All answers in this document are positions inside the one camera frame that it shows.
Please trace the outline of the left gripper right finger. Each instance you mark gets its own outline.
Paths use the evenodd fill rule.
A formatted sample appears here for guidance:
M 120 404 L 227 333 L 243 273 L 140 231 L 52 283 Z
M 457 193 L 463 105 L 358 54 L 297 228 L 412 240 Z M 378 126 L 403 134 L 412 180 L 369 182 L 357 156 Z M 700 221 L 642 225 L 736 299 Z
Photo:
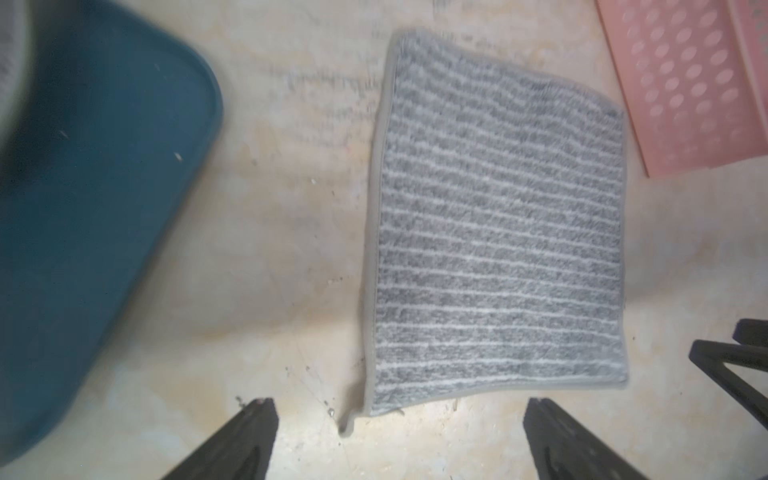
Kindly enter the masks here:
M 645 477 L 549 398 L 528 401 L 523 428 L 540 479 Z

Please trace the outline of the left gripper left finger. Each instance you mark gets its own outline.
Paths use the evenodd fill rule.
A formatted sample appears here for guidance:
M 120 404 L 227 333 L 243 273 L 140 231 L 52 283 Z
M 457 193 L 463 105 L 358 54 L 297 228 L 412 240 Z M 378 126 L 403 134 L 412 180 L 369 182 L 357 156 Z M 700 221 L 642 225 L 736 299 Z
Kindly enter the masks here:
M 265 479 L 278 426 L 274 400 L 254 399 L 163 480 Z

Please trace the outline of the grey striped square dishcloth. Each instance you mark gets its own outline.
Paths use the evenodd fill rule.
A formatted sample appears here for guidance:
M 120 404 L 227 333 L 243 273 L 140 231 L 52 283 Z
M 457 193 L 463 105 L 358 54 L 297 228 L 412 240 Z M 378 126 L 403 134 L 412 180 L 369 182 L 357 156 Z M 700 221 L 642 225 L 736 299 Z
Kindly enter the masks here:
M 620 388 L 627 121 L 603 94 L 393 33 L 373 133 L 356 419 L 504 389 Z

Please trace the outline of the pink plastic basket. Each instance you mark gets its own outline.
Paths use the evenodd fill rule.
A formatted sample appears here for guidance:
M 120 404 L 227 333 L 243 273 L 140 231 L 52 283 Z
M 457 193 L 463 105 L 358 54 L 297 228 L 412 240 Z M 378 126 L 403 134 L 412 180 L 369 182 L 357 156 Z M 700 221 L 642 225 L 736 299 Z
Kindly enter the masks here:
M 766 155 L 766 2 L 597 8 L 648 177 Z

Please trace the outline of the teal rubber mat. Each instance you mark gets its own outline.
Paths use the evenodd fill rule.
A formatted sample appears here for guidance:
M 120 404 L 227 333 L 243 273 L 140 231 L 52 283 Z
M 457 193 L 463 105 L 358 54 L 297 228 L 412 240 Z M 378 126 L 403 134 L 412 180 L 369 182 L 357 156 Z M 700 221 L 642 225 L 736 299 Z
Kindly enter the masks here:
M 41 56 L 1 174 L 1 460 L 68 411 L 222 123 L 191 46 L 81 1 Z

